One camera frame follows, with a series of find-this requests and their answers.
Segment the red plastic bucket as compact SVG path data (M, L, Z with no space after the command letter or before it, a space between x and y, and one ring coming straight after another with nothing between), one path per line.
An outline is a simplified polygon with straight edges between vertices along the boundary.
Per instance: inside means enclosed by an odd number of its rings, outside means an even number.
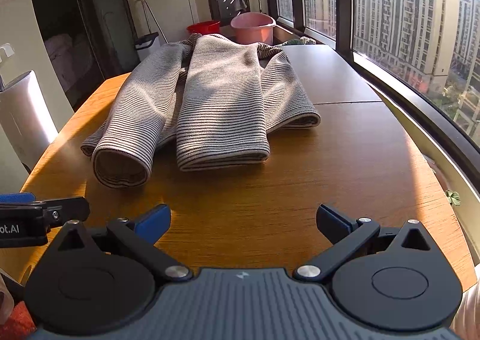
M219 20L209 20L200 23L194 23L187 27L187 31L189 34L214 34L219 33L221 27L221 22Z

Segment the white trash bin black lid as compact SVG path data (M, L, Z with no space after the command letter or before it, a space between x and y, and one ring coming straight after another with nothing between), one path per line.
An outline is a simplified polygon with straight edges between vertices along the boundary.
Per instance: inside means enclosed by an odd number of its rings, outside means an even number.
M152 32L143 35L135 40L134 48L141 61L146 59L160 48L159 33Z

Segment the pink plastic bucket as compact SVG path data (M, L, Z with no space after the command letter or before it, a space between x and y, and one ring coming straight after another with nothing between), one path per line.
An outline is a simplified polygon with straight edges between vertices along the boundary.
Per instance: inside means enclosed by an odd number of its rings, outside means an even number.
M275 19L259 12L241 13L230 22L236 42L243 45L255 42L272 45L276 25Z

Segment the green crumpled cloth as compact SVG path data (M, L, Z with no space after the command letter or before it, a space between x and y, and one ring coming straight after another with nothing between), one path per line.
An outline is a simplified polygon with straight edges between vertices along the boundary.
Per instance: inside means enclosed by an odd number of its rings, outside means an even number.
M315 45L316 41L310 37L300 37L285 41L283 46L311 46Z

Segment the grey striped knit garment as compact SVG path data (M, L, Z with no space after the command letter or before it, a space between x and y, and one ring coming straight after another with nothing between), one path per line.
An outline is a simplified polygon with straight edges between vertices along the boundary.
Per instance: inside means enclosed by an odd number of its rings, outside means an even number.
M100 183L135 187L169 142L183 172L227 168L267 160L270 132L319 124L282 48L194 34L134 68L81 150Z

